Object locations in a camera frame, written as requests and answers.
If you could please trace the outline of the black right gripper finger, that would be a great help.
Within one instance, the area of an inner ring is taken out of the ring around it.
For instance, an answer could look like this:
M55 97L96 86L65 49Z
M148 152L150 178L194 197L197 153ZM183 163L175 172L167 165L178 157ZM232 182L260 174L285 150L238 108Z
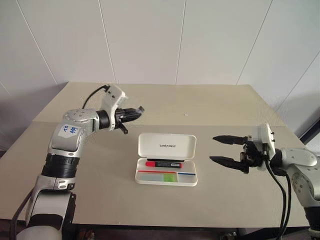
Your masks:
M210 156L209 157L213 162L220 164L224 167L244 171L244 165L239 162L235 161L233 158L224 157L224 156Z
M228 145L244 145L247 142L247 137L233 136L233 135L218 135L212 138L222 144Z

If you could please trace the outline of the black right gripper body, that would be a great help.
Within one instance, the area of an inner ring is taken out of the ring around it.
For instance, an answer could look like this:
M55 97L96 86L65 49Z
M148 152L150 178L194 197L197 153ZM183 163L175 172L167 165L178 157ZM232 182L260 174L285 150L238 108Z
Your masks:
M243 165L242 172L249 173L249 168L261 167L263 164L263 155L258 151L252 141L251 136L245 136L243 140L243 151L240 153L240 163Z

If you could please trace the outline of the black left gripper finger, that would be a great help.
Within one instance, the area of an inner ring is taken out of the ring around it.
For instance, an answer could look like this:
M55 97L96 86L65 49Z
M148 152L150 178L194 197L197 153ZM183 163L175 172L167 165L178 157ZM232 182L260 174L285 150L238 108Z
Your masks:
M126 122L132 122L137 120L138 118L140 118L142 116L141 112L127 112L125 114L125 121Z
M140 106L138 108L126 108L126 115L142 115L145 109Z

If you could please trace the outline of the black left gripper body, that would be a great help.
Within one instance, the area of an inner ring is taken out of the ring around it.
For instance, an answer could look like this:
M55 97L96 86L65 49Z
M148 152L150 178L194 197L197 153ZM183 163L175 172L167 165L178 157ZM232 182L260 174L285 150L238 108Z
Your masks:
M121 108L118 108L115 111L115 129L120 129L125 135L128 134L128 129L122 123L122 119L125 116L125 111Z

